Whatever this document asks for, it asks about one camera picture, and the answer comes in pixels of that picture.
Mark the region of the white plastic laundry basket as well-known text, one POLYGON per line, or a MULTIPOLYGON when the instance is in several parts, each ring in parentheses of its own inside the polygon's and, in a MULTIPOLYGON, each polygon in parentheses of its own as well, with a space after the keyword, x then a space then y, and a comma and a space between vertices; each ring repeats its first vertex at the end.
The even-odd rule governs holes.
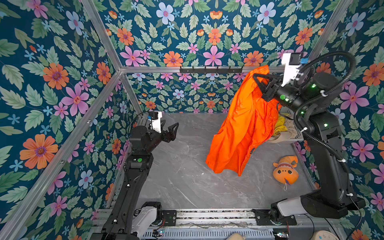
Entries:
POLYGON ((286 127, 288 128, 287 132, 281 132, 276 139, 277 143, 282 143, 282 144, 292 144, 297 141, 303 141, 303 135, 302 133, 298 130, 298 128, 295 126, 293 117, 294 117, 294 112, 290 110, 287 107, 282 107, 280 112, 280 116, 285 116, 286 118, 286 127))

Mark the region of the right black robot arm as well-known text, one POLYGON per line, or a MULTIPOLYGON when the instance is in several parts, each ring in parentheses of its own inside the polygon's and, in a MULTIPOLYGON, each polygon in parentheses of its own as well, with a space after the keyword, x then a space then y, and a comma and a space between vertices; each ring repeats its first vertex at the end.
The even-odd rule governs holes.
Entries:
POLYGON ((271 74, 254 74, 253 79, 261 90, 263 100, 276 100, 294 113, 294 125, 312 149, 321 187, 308 194, 273 203, 269 219, 275 224, 302 214, 340 219, 349 211, 360 211, 366 203, 353 188, 349 178, 351 171, 343 156, 341 125, 328 109, 355 72, 356 58, 349 52, 337 51, 307 64, 302 64, 301 54, 290 54, 288 62, 299 65, 293 74, 294 80, 299 80, 306 73, 311 73, 310 76, 301 84, 293 85, 284 83, 282 76, 271 74), (325 72, 312 72, 315 64, 331 56, 344 57, 349 62, 348 72, 341 80, 325 72))

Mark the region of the black wall hook rail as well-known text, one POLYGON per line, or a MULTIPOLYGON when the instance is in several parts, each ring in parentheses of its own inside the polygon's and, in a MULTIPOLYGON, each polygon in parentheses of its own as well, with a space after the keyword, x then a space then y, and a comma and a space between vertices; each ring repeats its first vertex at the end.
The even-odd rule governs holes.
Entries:
POLYGON ((243 67, 180 67, 180 73, 186 74, 237 74, 243 72, 243 67))

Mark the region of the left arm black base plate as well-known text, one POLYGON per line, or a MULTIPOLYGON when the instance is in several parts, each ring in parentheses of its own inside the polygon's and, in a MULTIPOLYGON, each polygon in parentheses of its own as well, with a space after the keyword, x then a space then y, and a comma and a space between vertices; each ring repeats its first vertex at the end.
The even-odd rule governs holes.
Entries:
POLYGON ((159 227, 174 227, 177 221, 176 210, 162 210, 158 212, 155 226, 159 227))

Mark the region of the beige shorts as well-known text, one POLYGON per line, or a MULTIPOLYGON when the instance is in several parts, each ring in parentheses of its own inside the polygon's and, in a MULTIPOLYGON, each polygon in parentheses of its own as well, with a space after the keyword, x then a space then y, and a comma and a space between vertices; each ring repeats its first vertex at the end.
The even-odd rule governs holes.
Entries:
POLYGON ((303 136, 298 132, 293 121, 280 119, 275 125, 273 135, 267 140, 272 144, 290 144, 303 140, 303 136))

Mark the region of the orange plush toy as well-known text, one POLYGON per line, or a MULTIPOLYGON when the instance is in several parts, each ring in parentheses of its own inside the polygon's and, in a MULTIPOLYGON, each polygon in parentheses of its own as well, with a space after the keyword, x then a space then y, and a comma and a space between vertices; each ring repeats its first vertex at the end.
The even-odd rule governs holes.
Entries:
POLYGON ((297 165, 298 158, 296 156, 285 156, 277 163, 273 163, 273 166, 275 167, 273 177, 276 181, 284 185, 284 191, 288 189, 288 186, 294 184, 298 180, 299 173, 296 170, 297 165))

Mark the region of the orange shorts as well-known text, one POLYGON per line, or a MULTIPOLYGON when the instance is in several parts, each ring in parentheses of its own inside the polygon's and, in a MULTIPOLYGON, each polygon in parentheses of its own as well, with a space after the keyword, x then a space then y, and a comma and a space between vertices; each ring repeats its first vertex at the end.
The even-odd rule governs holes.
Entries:
POLYGON ((267 102, 262 99, 257 83, 266 84, 268 80, 254 77, 269 72, 268 66, 252 70, 236 92, 225 121, 213 137, 206 159, 214 173, 231 170, 241 176, 252 151, 274 134, 281 107, 277 100, 267 102))

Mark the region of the beige rounded object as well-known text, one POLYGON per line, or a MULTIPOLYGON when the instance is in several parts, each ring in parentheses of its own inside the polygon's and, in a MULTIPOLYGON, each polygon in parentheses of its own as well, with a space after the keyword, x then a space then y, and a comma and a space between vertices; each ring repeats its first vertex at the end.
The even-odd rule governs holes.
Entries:
POLYGON ((246 237, 244 237, 239 233, 234 233, 230 235, 228 238, 226 238, 226 240, 246 240, 246 237))

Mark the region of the white round device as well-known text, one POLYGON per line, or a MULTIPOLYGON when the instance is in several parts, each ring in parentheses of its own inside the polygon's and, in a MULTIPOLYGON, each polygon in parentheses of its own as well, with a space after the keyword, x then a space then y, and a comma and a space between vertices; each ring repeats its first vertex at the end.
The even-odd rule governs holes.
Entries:
POLYGON ((339 240, 339 238, 329 231, 321 230, 315 232, 310 240, 339 240))

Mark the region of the yellow shorts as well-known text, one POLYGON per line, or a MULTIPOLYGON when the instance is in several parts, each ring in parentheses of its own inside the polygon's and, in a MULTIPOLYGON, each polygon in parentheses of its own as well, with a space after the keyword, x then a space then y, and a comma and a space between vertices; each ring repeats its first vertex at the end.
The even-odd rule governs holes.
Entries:
POLYGON ((279 135, 281 132, 288 131, 288 128, 286 127, 285 123, 286 123, 286 118, 279 115, 275 125, 273 137, 279 135))

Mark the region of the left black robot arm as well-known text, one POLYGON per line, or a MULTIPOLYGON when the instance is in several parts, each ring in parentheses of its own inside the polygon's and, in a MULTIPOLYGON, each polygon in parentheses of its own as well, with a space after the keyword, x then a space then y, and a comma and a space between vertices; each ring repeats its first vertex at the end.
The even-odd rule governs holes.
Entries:
POLYGON ((150 173, 154 157, 152 151, 161 143, 176 139, 179 123, 167 130, 137 126, 131 132, 132 153, 125 162, 124 181, 112 212, 99 233, 92 240, 139 240, 147 229, 160 221, 161 204, 150 203, 134 216, 142 187, 150 173))

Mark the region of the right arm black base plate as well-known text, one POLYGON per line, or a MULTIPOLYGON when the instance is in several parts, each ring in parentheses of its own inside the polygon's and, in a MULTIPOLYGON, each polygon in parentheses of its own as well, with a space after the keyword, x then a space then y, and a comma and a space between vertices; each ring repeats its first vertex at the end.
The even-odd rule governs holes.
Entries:
POLYGON ((296 226, 297 221, 295 216, 282 217, 274 219, 268 209, 252 209, 255 214, 255 220, 258 226, 296 226))

